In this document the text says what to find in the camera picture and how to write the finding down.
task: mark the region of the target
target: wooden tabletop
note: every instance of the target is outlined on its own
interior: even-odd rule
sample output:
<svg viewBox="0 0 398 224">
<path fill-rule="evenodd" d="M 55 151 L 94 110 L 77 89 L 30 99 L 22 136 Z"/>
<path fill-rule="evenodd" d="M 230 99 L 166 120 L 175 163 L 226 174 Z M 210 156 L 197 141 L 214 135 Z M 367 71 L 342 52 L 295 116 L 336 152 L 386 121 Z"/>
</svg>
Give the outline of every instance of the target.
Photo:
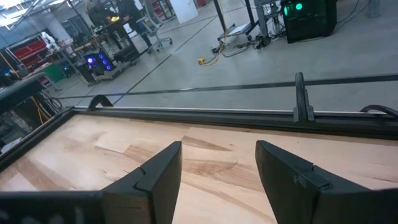
<svg viewBox="0 0 398 224">
<path fill-rule="evenodd" d="M 370 189 L 398 187 L 396 141 L 78 115 L 2 172 L 0 190 L 99 190 L 182 141 L 174 223 L 276 223 L 259 139 Z"/>
</svg>

